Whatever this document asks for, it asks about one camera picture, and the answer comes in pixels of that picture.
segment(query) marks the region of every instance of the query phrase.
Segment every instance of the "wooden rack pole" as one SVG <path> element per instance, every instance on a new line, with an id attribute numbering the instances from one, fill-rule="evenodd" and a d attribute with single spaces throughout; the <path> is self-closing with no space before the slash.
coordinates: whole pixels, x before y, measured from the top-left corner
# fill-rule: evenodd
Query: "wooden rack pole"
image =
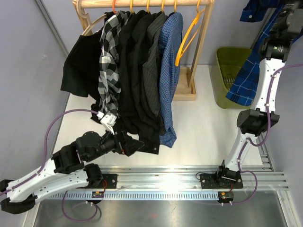
<path id="1" fill-rule="evenodd" d="M 197 46 L 196 46 L 193 63 L 191 65 L 190 73 L 187 75 L 188 87 L 192 87 L 193 82 L 194 82 L 197 65 L 199 63 L 199 58 L 200 58 L 203 43 L 205 40 L 209 20 L 212 15 L 213 7 L 214 7 L 214 0 L 211 0 L 211 4 L 206 6 L 206 9 L 204 12 L 203 21 L 201 24 L 200 34 L 199 34 L 198 41 L 197 41 Z"/>
<path id="2" fill-rule="evenodd" d="M 200 5 L 209 5 L 213 1 L 212 0 L 201 0 Z M 198 0 L 178 0 L 177 6 L 196 6 Z M 83 0 L 81 3 L 81 8 L 111 8 L 113 4 L 113 0 Z M 174 6 L 175 0 L 165 0 L 165 6 Z M 147 0 L 134 0 L 133 7 L 146 7 Z M 162 0 L 151 0 L 150 6 L 161 6 Z M 116 0 L 115 7 L 129 7 L 130 0 Z"/>

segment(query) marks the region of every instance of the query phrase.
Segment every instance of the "dark gray shirt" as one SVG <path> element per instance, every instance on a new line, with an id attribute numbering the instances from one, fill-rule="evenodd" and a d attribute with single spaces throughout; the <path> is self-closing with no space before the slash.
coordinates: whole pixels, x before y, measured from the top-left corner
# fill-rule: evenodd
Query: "dark gray shirt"
<path id="1" fill-rule="evenodd" d="M 159 35 L 167 20 L 167 16 L 161 13 L 147 28 L 147 40 L 152 44 L 148 51 L 148 60 L 143 64 L 143 84 L 148 105 L 152 113 L 158 118 L 160 123 L 160 134 L 165 133 L 163 118 L 160 113 L 160 99 L 158 81 L 160 76 L 160 53 L 158 48 Z"/>

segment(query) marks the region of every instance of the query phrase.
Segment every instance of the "wooden rack base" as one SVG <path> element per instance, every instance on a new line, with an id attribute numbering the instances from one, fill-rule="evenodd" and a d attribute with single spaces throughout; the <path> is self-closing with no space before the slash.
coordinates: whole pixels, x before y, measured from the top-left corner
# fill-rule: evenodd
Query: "wooden rack base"
<path id="1" fill-rule="evenodd" d="M 195 101 L 197 97 L 195 81 L 188 86 L 187 78 L 190 75 L 190 68 L 180 69 L 180 77 L 173 101 Z"/>

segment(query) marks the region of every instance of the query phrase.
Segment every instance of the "white table surface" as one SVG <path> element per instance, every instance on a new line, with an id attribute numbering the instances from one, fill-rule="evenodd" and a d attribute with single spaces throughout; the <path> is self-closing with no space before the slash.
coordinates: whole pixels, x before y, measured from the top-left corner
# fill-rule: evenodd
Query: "white table surface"
<path id="1" fill-rule="evenodd" d="M 220 165 L 230 152 L 237 135 L 236 121 L 240 110 L 221 109 L 214 100 L 209 66 L 198 66 L 195 76 L 197 100 L 173 102 L 173 126 L 177 140 L 173 148 L 160 145 L 158 155 L 136 152 L 130 157 L 112 152 L 93 163 L 107 166 L 196 166 Z M 70 95 L 66 110 L 90 109 L 91 97 Z M 54 151 L 75 141 L 87 131 L 103 135 L 102 125 L 90 119 L 88 112 L 69 113 L 63 117 Z M 258 148 L 251 147 L 246 166 L 261 166 Z"/>

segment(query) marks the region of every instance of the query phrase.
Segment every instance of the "metal floor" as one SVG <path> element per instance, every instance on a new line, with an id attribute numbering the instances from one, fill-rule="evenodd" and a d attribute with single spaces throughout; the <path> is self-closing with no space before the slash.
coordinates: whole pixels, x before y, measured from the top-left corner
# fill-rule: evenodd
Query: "metal floor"
<path id="1" fill-rule="evenodd" d="M 235 201 L 247 198 L 235 192 Z M 71 210 L 80 201 L 67 200 L 65 210 L 76 219 L 89 218 L 95 211 L 89 205 Z M 63 216 L 60 200 L 41 202 L 35 227 L 286 227 L 274 191 L 260 191 L 242 205 L 217 205 L 215 201 L 102 201 L 102 217 L 75 223 Z"/>

